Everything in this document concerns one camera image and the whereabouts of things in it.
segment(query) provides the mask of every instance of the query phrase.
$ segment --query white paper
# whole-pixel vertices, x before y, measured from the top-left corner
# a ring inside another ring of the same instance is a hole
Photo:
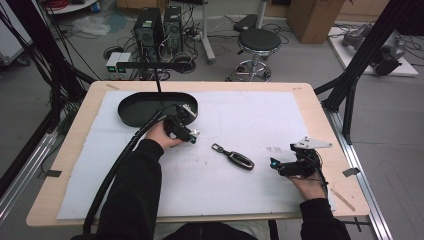
[[[117,113],[134,92],[110,91],[75,164],[58,219],[84,219],[105,175],[138,130]],[[307,136],[291,93],[189,92],[199,105],[188,126],[200,130],[196,144],[169,149],[161,158],[162,192],[158,216],[201,216],[299,211],[302,199],[285,177],[270,168],[270,157],[295,161],[290,143]],[[214,151],[217,143],[249,157],[241,169]]]

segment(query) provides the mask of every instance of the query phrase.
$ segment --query black metal frame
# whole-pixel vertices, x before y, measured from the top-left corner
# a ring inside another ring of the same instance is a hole
[[[322,107],[331,112],[338,112],[340,104],[346,98],[342,134],[349,144],[352,144],[350,133],[356,84],[390,34],[408,14],[409,9],[415,1],[417,0],[391,0],[346,70],[336,79],[314,90],[315,94],[319,95],[333,89],[329,97],[322,102]]]
[[[12,184],[13,180],[19,174],[44,134],[51,133],[59,125],[60,113],[65,104],[61,98],[63,92],[66,92],[69,101],[79,102],[84,98],[86,93],[79,80],[89,84],[95,81],[92,77],[74,68],[67,62],[49,28],[31,0],[6,0],[6,2],[31,37],[33,45],[43,56],[47,63],[45,67],[49,69],[44,69],[44,66],[37,62],[39,58],[33,56],[32,49],[26,42],[20,39],[19,33],[16,30],[10,28],[12,34],[21,43],[25,52],[34,60],[41,76],[50,85],[52,91],[50,112],[0,179],[0,198],[6,193],[10,184]]]
[[[153,69],[155,72],[155,81],[158,87],[158,92],[162,92],[160,87],[160,80],[158,76],[158,69],[173,69],[179,71],[186,71],[191,68],[189,63],[164,63],[164,62],[117,62],[116,67],[129,68],[129,69]]]

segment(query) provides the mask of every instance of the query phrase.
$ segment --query table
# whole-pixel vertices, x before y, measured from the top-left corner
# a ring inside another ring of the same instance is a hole
[[[83,147],[91,124],[107,91],[157,91],[155,82],[99,81],[90,90],[69,130],[52,166],[61,170],[59,178],[46,178],[27,217],[29,226],[82,225],[83,220],[57,220],[73,166]],[[334,143],[332,148],[319,149],[325,161],[323,172],[334,195],[335,216],[365,216],[369,207],[355,177],[345,177],[342,171],[349,168],[337,138],[329,124],[312,87],[306,83],[243,83],[243,82],[162,82],[162,91],[281,91],[292,92],[309,132],[309,137]],[[230,221],[250,219],[300,218],[299,214],[255,214],[253,216],[204,216],[198,221]],[[158,222],[175,222],[176,219],[158,218]],[[193,221],[179,218],[178,221]]]

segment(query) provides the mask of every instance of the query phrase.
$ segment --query black sleeve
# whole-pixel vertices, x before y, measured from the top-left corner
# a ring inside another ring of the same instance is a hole
[[[159,205],[162,147],[141,140],[119,167],[94,239],[153,239]]]
[[[319,198],[300,204],[303,224],[302,240],[349,240],[350,236],[344,223],[334,218],[328,199]]]

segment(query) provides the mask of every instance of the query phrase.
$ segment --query concrete floor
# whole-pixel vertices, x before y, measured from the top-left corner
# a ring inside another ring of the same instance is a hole
[[[107,19],[112,12],[101,12],[96,16]],[[80,11],[59,18],[61,24],[91,14]],[[215,34],[236,35],[226,18],[209,20],[210,29],[217,28]],[[283,19],[266,19],[265,23],[275,23],[287,27]],[[70,37],[82,57],[101,79],[108,79],[103,59],[103,51],[117,44],[122,37],[131,37],[134,21],[128,18],[125,27],[106,37],[93,37],[77,34]],[[318,45],[299,44],[292,33],[282,33],[289,42],[267,60],[273,70],[273,82],[307,82],[313,87],[338,77],[343,68],[328,42]],[[172,73],[169,81],[224,81],[233,68],[248,54],[237,55],[239,48],[235,38],[210,38],[216,54],[216,62],[208,65],[203,47],[199,44],[199,57],[196,70],[190,74]],[[416,39],[424,46],[424,41]],[[93,76],[93,73],[71,51],[71,57],[78,69]],[[424,64],[422,59],[409,53],[405,59],[410,63]],[[416,66],[417,77],[378,77],[363,75],[357,86],[355,109],[352,124],[352,141],[364,168],[372,191],[383,212],[393,239],[424,238],[424,190],[420,185],[424,178],[424,69]],[[318,96],[325,99],[327,93]],[[49,88],[43,82],[35,66],[14,64],[0,72],[0,174],[3,174],[20,152],[35,128],[49,110]],[[343,104],[340,112],[343,115]],[[47,166],[53,161],[52,156]],[[82,231],[81,227],[32,228],[25,223],[26,216],[43,183],[34,177],[18,199],[15,207],[0,226],[0,239],[70,239]],[[359,221],[368,222],[367,217]],[[280,239],[300,239],[301,220],[279,220]],[[348,225],[352,239],[375,239],[370,226]]]

